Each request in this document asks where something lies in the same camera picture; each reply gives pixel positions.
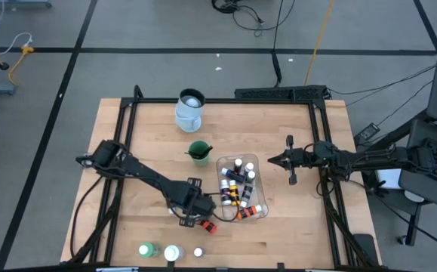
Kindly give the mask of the clear plastic bin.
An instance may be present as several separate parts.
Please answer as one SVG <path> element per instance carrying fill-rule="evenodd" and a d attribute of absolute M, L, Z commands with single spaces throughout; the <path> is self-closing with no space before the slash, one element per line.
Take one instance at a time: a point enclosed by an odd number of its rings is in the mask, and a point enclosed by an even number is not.
<path fill-rule="evenodd" d="M 249 218 L 244 218 L 244 219 L 239 221 L 236 219 L 236 216 L 238 214 L 239 209 L 243 209 L 240 206 L 240 204 L 238 206 L 233 206 L 233 205 L 223 206 L 221 203 L 221 200 L 220 200 L 221 209 L 222 209 L 222 215 L 220 217 L 224 221 L 238 221 L 238 222 L 252 221 L 252 220 L 264 218 L 268 215 L 269 209 L 268 209 L 268 206 L 266 204 L 266 198 L 265 198 L 264 190 L 263 190 L 263 182 L 261 180 L 261 175 L 260 175 L 259 161 L 258 161 L 258 157 L 256 155 L 254 155 L 252 153 L 246 153 L 246 154 L 242 154 L 242 155 L 220 157 L 216 162 L 219 192 L 220 192 L 220 181 L 223 179 L 226 179 L 228 182 L 230 181 L 229 178 L 227 178 L 226 176 L 224 176 L 220 173 L 221 169 L 228 168 L 228 169 L 231 169 L 234 171 L 234 161 L 236 159 L 241 159 L 243 161 L 242 169 L 241 169 L 239 174 L 243 175 L 245 177 L 245 180 L 246 180 L 246 177 L 248 174 L 248 172 L 245 171 L 246 164 L 248 162 L 252 162 L 254 164 L 253 171 L 255 172 L 256 177 L 254 179 L 253 193 L 251 195 L 250 202 L 249 202 L 247 207 L 261 205 L 263 208 L 263 211 L 261 213 L 259 213 L 258 215 L 255 215 L 255 216 L 252 216 Z M 245 186 L 245 182 L 243 184 L 237 183 L 237 186 L 238 186 L 238 190 L 239 190 L 239 199 L 241 202 L 241 196 L 242 196 L 242 191 L 243 191 L 244 186 Z"/>

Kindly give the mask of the green plastic cup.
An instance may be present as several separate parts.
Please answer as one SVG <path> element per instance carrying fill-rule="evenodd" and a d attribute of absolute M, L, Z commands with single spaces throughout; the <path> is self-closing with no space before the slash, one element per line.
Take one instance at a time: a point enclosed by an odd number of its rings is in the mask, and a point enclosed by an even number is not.
<path fill-rule="evenodd" d="M 206 147 L 210 146 L 205 141 L 195 141 L 190 146 L 187 152 L 194 152 L 194 153 L 201 153 Z M 192 161 L 196 166 L 206 166 L 208 164 L 208 157 L 205 157 L 204 159 L 199 159 L 198 156 L 190 156 L 192 158 Z"/>

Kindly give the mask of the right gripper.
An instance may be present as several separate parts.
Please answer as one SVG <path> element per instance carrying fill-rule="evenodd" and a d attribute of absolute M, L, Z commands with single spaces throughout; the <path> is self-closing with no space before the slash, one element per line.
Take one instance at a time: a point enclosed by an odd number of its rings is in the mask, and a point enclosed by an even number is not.
<path fill-rule="evenodd" d="M 295 168 L 307 167 L 312 168 L 317 166 L 314 155 L 311 152 L 305 151 L 303 148 L 293 148 L 294 138 L 292 135 L 286 137 L 285 153 L 273 156 L 267 160 L 274 165 L 289 171 L 289 184 L 297 183 L 297 175 Z"/>

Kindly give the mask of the yellow paint bottle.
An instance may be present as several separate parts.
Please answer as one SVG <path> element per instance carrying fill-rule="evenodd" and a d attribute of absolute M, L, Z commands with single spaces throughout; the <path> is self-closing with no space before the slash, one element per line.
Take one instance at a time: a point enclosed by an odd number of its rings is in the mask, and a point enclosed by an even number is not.
<path fill-rule="evenodd" d="M 238 206 L 240 204 L 239 190 L 235 180 L 229 181 L 230 198 L 232 200 L 233 206 Z"/>

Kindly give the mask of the orange paint bottle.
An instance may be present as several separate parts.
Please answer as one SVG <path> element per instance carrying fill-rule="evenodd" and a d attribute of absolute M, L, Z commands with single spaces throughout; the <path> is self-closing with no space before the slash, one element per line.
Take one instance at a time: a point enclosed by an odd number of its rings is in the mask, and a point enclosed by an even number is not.
<path fill-rule="evenodd" d="M 263 211 L 263 208 L 261 205 L 250 206 L 247 208 L 239 209 L 238 214 L 236 216 L 236 219 L 240 221 L 244 218 L 249 218 L 249 217 L 258 215 L 262 211 Z"/>

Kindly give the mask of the red paint bottle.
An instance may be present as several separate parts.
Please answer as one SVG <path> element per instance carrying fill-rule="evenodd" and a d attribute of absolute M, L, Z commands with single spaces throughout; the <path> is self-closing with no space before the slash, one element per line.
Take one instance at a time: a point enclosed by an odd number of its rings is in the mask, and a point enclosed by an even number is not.
<path fill-rule="evenodd" d="M 217 230 L 217 226 L 209 220 L 203 220 L 199 223 L 207 232 L 213 234 Z"/>

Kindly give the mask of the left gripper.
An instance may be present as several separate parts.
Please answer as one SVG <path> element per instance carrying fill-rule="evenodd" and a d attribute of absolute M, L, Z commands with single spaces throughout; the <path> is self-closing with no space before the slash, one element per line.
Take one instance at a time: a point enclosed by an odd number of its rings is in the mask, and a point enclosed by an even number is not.
<path fill-rule="evenodd" d="M 209 195 L 202 192 L 202 179 L 188 178 L 178 188 L 178 206 L 183 211 L 180 226 L 194 227 L 213 215 L 217 206 Z"/>

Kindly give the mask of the white mug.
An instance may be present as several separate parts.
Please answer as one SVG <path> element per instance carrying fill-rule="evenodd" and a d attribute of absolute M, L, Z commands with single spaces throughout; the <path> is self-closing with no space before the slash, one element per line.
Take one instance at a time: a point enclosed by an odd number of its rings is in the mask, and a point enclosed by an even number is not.
<path fill-rule="evenodd" d="M 194 88 L 187 88 L 180 92 L 175 107 L 175 123 L 184 132 L 197 132 L 202 125 L 202 112 L 205 96 Z"/>

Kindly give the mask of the black power strip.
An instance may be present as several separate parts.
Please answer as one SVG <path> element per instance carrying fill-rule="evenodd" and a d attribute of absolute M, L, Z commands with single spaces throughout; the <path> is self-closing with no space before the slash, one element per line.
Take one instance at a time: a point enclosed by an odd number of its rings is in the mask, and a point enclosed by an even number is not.
<path fill-rule="evenodd" d="M 237 88 L 235 98 L 265 100 L 330 100 L 331 93 L 325 85 L 308 85 L 273 88 Z"/>

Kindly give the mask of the white printed box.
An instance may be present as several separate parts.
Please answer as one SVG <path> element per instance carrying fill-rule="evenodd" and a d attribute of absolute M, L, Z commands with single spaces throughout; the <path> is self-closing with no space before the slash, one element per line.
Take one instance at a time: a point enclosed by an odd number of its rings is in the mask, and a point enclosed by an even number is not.
<path fill-rule="evenodd" d="M 399 178 L 402 173 L 400 168 L 383 169 L 375 171 L 379 187 L 387 190 L 400 190 Z"/>

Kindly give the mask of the grey paint bottle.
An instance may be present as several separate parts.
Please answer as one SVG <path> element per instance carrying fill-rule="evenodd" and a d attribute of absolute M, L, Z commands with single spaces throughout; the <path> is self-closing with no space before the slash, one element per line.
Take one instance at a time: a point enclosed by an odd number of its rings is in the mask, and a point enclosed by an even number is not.
<path fill-rule="evenodd" d="M 246 177 L 246 181 L 245 181 L 245 186 L 244 186 L 244 189 L 242 191 L 242 196 L 241 196 L 240 206 L 242 208 L 246 208 L 250 202 L 250 198 L 251 198 L 251 195 L 252 195 L 253 189 L 254 189 L 255 177 L 256 177 L 256 174 L 254 171 L 248 172 L 247 177 Z"/>

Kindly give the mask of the black pad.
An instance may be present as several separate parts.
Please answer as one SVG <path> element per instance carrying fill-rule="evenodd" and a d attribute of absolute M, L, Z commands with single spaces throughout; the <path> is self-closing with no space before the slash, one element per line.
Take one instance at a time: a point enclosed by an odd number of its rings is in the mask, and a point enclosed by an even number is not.
<path fill-rule="evenodd" d="M 377 257 L 376 246 L 374 244 L 374 239 L 370 234 L 357 233 L 354 234 L 356 242 L 361 246 L 364 252 L 368 255 L 368 257 L 372 260 L 372 263 L 375 266 L 379 265 L 379 260 Z"/>

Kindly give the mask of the large green paint bottle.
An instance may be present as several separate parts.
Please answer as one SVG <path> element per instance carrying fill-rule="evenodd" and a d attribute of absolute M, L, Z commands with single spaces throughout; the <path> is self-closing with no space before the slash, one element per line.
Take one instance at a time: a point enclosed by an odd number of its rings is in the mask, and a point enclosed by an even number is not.
<path fill-rule="evenodd" d="M 161 254 L 161 248 L 156 243 L 144 242 L 140 244 L 138 252 L 142 258 L 154 258 Z"/>

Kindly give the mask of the black aluminium table frame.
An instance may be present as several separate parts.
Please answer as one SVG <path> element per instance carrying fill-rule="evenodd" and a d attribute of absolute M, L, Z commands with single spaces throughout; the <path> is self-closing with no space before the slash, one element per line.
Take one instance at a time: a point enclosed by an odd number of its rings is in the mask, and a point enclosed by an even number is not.
<path fill-rule="evenodd" d="M 202 226 L 182 227 L 170 215 L 162 195 L 142 181 L 127 179 L 115 231 L 105 230 L 96 252 L 86 261 L 105 261 L 112 266 L 142 269 L 166 268 L 163 257 L 142 258 L 141 243 L 166 247 L 178 245 L 184 257 L 175 270 L 205 268 L 273 269 L 283 264 L 290 269 L 332 268 L 350 264 L 353 257 L 337 227 L 327 218 L 317 186 L 319 171 L 301 169 L 298 183 L 290 185 L 288 174 L 267 160 L 282 153 L 288 135 L 294 143 L 306 146 L 314 137 L 330 138 L 344 150 L 355 144 L 345 103 L 326 100 L 323 109 L 310 110 L 306 104 L 288 100 L 236 100 L 209 98 L 202 116 L 202 128 L 195 134 L 182 132 L 174 124 L 175 99 L 144 98 L 137 105 L 131 152 L 147 166 L 167 178 L 202 179 L 202 189 L 218 189 L 215 162 L 221 156 L 253 153 L 258 157 L 263 190 L 269 214 L 245 222 L 214 219 L 215 233 Z M 185 154 L 195 141 L 213 147 L 206 166 L 196 166 Z M 194 249 L 204 256 L 194 256 Z"/>

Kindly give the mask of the black laptop stand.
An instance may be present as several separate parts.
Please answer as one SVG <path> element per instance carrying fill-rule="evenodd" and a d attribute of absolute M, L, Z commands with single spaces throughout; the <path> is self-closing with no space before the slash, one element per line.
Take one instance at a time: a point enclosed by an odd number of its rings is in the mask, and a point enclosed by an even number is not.
<path fill-rule="evenodd" d="M 422 110 L 409 121 L 400 125 L 397 129 L 374 139 L 372 145 L 366 147 L 366 150 L 381 150 L 386 149 L 391 144 L 396 144 L 410 134 L 411 126 L 416 120 L 427 121 L 428 116 L 426 110 Z M 378 196 L 379 200 L 393 212 L 400 210 L 409 215 L 409 219 L 402 216 L 400 217 L 408 225 L 408 229 L 406 234 L 399 236 L 397 240 L 402 245 L 413 246 L 415 244 L 417 224 L 419 222 L 423 204 L 410 201 L 399 190 L 380 189 L 376 194 L 374 194 L 374 196 Z"/>

